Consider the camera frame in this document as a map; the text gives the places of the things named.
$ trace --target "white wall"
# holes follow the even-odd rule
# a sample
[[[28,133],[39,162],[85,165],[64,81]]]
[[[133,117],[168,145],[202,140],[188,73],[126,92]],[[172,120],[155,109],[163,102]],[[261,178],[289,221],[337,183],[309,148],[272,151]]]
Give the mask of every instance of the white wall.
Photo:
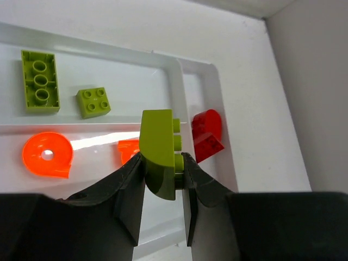
[[[267,20],[313,190],[348,192],[348,1],[298,0]]]
[[[252,16],[269,17],[295,0],[189,0],[227,11]]]

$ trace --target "plastic piece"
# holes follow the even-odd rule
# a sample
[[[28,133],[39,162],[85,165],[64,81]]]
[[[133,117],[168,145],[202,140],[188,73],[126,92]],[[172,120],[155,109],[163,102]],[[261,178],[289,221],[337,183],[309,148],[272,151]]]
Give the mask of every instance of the plastic piece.
[[[204,133],[212,133],[218,140],[222,137],[221,116],[216,110],[207,110],[195,115],[192,120],[192,135],[194,140]]]
[[[47,151],[51,152],[52,159],[44,158]],[[38,176],[69,178],[73,149],[63,135],[42,132],[27,141],[22,158],[27,169]]]
[[[121,152],[121,163],[124,165],[139,152],[139,140],[120,140],[117,148]]]
[[[60,109],[54,54],[22,51],[26,111],[56,113]]]
[[[197,163],[224,149],[220,114],[216,110],[197,114],[192,121],[192,135]]]
[[[175,200],[176,173],[183,172],[183,156],[174,151],[182,149],[180,120],[173,119],[172,110],[142,112],[139,148],[145,165],[145,182],[157,196]]]
[[[76,99],[84,119],[102,116],[111,111],[104,87],[79,90]]]
[[[199,136],[194,140],[194,146],[197,163],[224,149],[223,144],[212,133],[204,133]]]

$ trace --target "lime green curved brick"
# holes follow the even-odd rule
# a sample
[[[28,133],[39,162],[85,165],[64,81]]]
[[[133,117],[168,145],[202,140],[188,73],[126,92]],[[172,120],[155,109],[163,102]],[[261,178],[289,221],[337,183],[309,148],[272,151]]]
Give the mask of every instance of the lime green curved brick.
[[[141,119],[139,149],[145,166],[145,182],[157,196],[175,200],[175,173],[183,172],[180,120],[172,110],[144,110]]]
[[[22,51],[26,111],[56,113],[60,109],[54,54]]]
[[[84,119],[102,116],[111,111],[104,87],[79,90],[76,99]]]

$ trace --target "lime green 2x4 brick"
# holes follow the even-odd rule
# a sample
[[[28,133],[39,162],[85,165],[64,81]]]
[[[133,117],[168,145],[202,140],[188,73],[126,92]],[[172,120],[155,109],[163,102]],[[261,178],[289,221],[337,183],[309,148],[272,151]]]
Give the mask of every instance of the lime green 2x4 brick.
[[[56,113],[60,109],[54,54],[22,51],[26,111]]]
[[[76,99],[84,119],[105,115],[111,111],[107,93],[103,87],[79,90]]]

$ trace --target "round hole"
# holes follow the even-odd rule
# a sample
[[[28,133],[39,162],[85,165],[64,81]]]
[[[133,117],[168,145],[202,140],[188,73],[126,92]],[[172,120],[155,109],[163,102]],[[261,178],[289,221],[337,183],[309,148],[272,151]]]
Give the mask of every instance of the round hole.
[[[49,93],[45,89],[39,89],[35,92],[35,96],[37,99],[45,101],[49,98]]]
[[[102,97],[105,94],[105,91],[103,89],[98,89],[97,94],[99,97]]]
[[[88,107],[89,110],[95,110],[96,109],[96,106],[93,103],[88,104],[87,107]]]
[[[45,86],[48,83],[46,76],[38,74],[34,77],[34,83],[39,86]]]
[[[54,158],[53,151],[45,150],[41,153],[41,156],[44,160],[52,160]]]
[[[101,107],[106,109],[108,107],[108,103],[107,102],[102,102],[101,103]]]
[[[37,70],[38,72],[44,72],[47,66],[43,61],[34,61],[33,68]]]
[[[84,93],[83,93],[83,95],[88,99],[88,98],[90,98],[90,97],[92,97],[92,93],[90,92],[90,91],[85,91]]]

